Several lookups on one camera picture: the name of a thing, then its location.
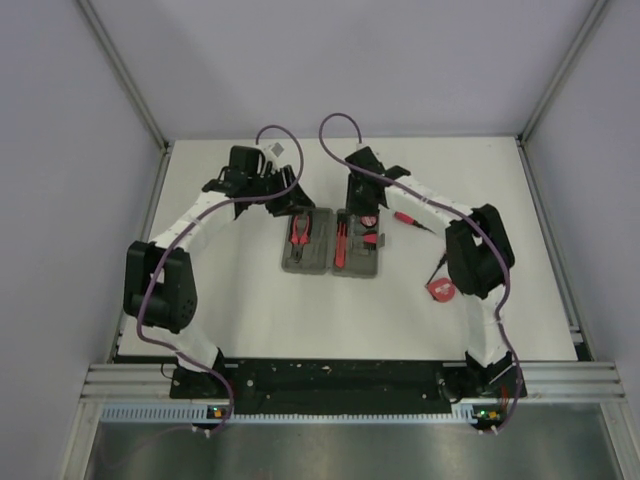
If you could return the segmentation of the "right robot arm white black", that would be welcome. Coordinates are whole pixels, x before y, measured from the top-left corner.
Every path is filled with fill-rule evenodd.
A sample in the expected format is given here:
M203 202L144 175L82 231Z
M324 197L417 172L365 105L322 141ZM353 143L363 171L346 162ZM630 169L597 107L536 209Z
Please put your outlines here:
M510 270L515 255L497 208L470 207L448 199L419 182L401 166L389 169L365 148L350 155L347 210L373 215L384 207L405 213L445 243L447 278L461 294L468 328L461 374L439 381L453 400L471 392L487 396L504 375L522 383L519 358L510 342L502 310L511 293Z

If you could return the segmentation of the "grey plastic tool case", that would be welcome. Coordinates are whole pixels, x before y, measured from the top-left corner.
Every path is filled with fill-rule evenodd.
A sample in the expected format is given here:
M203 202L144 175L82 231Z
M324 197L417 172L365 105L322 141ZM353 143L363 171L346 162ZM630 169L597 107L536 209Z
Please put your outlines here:
M309 243L304 246L302 259L296 263L291 257L291 226L296 215L311 216ZM329 208L315 208L292 215L288 219L281 267L287 273L322 275L329 272L335 276L372 279L378 275L379 254L385 244L381 232L379 215L354 215L344 209L333 211ZM334 266L337 218L346 215L348 219L348 240L346 244L346 264L343 269ZM361 216L377 216L376 229L366 230L360 224ZM368 251L363 247L362 236L375 233L378 236L377 249Z

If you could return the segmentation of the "red black pliers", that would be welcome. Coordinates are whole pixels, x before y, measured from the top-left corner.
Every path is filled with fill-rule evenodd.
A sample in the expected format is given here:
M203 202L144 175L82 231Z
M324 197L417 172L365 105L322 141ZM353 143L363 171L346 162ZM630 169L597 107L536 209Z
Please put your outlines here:
M296 215L292 221L290 243L291 257L298 263L302 259L304 246L309 243L311 216L309 214Z

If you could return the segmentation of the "red utility knife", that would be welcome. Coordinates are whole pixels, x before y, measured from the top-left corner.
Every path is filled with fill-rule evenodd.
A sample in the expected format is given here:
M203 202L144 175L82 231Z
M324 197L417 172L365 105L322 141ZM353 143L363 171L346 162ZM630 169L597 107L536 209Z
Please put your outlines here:
M343 269L346 264L346 244L348 240L348 219L346 215L337 218L334 266Z

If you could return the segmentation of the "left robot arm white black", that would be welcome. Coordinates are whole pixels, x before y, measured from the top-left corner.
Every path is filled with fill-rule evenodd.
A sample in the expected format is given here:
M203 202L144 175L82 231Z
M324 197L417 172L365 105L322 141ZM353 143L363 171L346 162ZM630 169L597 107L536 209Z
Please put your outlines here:
M194 387L209 397L224 390L227 374L215 365L219 348L194 323L193 263L219 231L252 205L263 205L274 217L315 207L289 165L278 170L271 162L263 170L227 166L171 227L151 241L133 242L126 255L123 308L136 319L139 339L172 352L194 371Z

